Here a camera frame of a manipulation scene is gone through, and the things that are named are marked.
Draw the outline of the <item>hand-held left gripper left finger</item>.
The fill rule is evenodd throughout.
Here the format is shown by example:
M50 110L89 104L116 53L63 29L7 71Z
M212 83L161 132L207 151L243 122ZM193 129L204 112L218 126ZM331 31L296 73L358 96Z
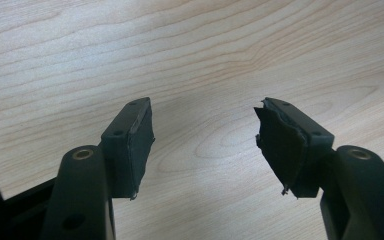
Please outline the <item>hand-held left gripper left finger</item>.
M101 135L112 198L135 199L155 136L149 97L127 103Z

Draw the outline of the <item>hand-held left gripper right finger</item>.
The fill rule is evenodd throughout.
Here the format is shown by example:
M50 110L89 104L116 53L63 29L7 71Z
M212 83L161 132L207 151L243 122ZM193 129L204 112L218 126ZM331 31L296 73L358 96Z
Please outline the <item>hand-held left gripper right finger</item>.
M256 144L282 183L283 194L315 198L320 162L332 152L334 135L283 100L265 98L255 112L260 120Z

